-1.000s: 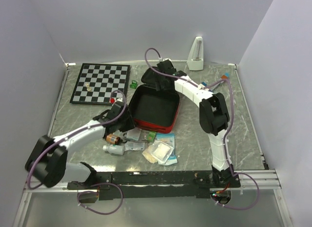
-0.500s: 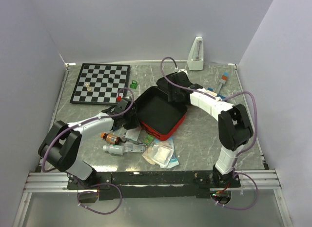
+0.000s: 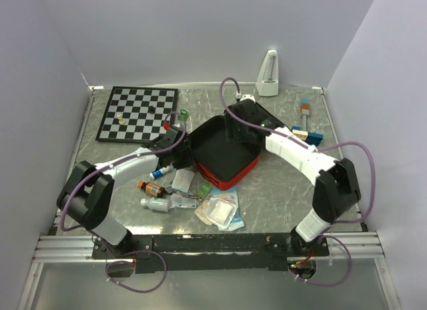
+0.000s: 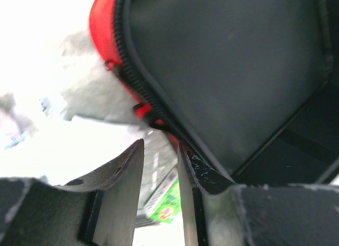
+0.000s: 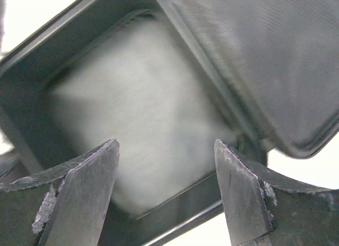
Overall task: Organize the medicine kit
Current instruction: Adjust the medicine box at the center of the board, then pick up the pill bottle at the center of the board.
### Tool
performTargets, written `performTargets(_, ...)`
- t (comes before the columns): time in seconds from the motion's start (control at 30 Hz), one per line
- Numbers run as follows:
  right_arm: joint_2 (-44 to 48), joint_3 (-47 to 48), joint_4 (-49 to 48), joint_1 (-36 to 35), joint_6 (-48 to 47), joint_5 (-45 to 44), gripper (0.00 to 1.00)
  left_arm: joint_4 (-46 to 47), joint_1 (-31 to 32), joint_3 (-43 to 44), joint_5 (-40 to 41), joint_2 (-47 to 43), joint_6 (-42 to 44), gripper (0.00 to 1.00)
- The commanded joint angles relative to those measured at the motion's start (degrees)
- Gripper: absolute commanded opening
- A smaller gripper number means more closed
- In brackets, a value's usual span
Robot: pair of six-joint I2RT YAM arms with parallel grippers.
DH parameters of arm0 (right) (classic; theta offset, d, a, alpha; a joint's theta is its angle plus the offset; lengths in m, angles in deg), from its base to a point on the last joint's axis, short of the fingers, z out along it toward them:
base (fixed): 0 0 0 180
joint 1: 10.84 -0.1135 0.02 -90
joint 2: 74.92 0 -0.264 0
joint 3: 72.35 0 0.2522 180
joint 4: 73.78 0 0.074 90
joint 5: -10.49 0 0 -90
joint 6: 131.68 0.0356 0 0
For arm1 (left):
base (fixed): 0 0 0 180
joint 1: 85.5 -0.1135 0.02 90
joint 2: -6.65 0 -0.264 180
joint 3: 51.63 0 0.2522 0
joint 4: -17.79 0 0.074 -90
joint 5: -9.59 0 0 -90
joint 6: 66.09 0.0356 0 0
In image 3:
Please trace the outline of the clear green-label bottle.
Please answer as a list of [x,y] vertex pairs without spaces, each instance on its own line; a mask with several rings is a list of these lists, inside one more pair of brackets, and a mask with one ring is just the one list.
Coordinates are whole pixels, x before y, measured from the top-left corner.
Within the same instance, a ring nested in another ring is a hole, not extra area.
[[171,209],[171,202],[169,199],[158,197],[143,198],[140,204],[142,207],[152,211],[168,212]]

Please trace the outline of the red black medicine case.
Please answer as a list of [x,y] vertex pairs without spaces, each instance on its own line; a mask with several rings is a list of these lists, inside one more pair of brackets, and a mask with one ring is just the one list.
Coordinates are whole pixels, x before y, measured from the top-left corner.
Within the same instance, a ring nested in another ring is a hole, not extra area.
[[226,140],[225,119],[217,115],[189,134],[195,165],[202,177],[220,190],[242,180],[258,163],[261,147]]

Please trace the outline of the white gauze packet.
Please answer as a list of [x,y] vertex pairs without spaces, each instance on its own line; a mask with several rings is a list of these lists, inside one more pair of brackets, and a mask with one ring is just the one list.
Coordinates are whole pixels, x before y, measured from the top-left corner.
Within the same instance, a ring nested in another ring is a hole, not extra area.
[[229,227],[238,206],[235,203],[211,198],[207,202],[206,217],[219,229]]

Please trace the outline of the amber medicine bottle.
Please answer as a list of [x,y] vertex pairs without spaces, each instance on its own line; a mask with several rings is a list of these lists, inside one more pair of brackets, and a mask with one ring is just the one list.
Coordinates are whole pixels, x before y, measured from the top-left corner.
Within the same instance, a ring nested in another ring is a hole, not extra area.
[[159,186],[153,182],[140,181],[137,184],[137,187],[147,195],[155,198],[163,198],[166,194],[166,190],[164,187]]

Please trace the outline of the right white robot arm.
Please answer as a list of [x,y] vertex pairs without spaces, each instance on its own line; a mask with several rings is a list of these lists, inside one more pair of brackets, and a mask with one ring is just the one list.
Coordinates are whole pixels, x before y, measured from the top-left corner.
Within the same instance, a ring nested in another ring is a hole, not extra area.
[[241,98],[226,107],[224,117],[229,140],[263,147],[314,186],[310,212],[292,229],[293,252],[307,255],[314,248],[314,239],[361,199],[354,164],[347,158],[339,160],[319,152],[253,99]]

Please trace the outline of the small green box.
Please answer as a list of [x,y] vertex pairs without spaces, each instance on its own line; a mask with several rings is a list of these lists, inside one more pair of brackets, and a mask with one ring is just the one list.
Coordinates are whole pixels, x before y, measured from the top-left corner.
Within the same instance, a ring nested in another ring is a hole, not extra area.
[[199,200],[205,199],[206,196],[210,193],[211,189],[212,186],[209,183],[204,183],[203,185],[201,185],[196,191],[196,195]]

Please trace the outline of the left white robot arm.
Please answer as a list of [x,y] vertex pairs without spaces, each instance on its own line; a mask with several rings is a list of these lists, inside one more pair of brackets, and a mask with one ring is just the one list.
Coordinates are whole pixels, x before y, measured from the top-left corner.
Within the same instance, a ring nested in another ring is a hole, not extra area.
[[109,212],[114,190],[159,168],[192,163],[189,135],[175,126],[148,147],[138,147],[123,157],[97,164],[77,163],[57,198],[61,230],[82,227],[100,238],[115,257],[126,257],[134,250],[132,233]]

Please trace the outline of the blue white small bottle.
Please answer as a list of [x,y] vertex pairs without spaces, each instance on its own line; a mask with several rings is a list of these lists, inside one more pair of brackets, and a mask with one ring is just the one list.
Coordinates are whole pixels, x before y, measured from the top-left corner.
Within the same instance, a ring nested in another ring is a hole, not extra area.
[[169,165],[167,167],[162,167],[162,168],[150,173],[149,177],[152,180],[156,180],[156,179],[159,179],[160,177],[164,176],[165,174],[169,173],[172,170],[173,170],[173,165]]

